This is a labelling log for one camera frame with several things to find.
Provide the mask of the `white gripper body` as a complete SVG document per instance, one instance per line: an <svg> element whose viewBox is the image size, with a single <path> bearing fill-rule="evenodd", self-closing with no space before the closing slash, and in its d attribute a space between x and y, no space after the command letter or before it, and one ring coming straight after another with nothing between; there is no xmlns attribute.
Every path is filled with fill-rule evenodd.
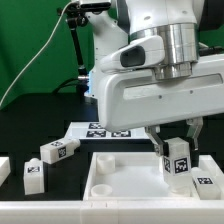
<svg viewBox="0 0 224 224"><path fill-rule="evenodd" d="M224 54L204 56L192 75L157 80L151 70L101 80L98 117L110 132L154 126L224 112Z"/></svg>

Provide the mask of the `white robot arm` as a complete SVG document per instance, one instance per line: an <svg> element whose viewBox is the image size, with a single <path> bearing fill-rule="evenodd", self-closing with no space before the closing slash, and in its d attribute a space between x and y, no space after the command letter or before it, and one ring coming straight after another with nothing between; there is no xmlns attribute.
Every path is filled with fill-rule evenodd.
<svg viewBox="0 0 224 224"><path fill-rule="evenodd" d="M94 28L91 90L101 125L142 127L158 154L170 153L162 124L185 120L195 142L203 118L224 112L224 54L197 32L224 20L224 0L80 0Z"/></svg>

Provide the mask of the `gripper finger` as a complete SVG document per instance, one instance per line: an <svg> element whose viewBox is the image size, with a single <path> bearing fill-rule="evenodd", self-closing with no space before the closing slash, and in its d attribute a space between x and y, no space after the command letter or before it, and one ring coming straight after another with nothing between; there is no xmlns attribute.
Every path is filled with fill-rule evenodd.
<svg viewBox="0 0 224 224"><path fill-rule="evenodd" d="M145 133L154 145L154 150L158 156L164 155L164 141L159 137L159 126L147 126Z"/></svg>
<svg viewBox="0 0 224 224"><path fill-rule="evenodd" d="M192 151L198 150L198 137L203 127L203 118L196 117L186 120L189 129L187 131L187 140L190 144L190 149Z"/></svg>

